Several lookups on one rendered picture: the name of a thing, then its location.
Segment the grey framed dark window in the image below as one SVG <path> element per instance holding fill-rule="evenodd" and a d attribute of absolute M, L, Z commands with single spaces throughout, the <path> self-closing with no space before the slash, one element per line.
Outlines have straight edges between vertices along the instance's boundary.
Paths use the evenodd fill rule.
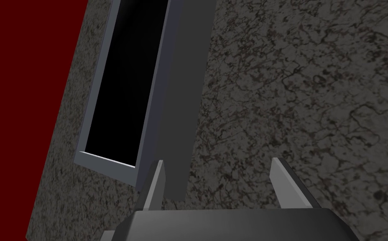
<path fill-rule="evenodd" d="M 141 190 L 163 160 L 186 195 L 217 0 L 112 0 L 74 162 Z"/>

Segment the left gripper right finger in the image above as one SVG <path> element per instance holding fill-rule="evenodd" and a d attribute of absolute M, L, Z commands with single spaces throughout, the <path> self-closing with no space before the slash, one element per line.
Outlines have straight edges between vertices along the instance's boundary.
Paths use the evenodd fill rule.
<path fill-rule="evenodd" d="M 284 159 L 272 158 L 269 177 L 281 208 L 321 207 Z"/>

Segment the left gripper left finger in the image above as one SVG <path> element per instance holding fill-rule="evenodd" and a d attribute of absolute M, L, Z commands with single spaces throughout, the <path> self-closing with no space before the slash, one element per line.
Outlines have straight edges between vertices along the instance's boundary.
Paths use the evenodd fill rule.
<path fill-rule="evenodd" d="M 135 205 L 136 211 L 161 210 L 166 173 L 163 160 L 153 161 Z"/>

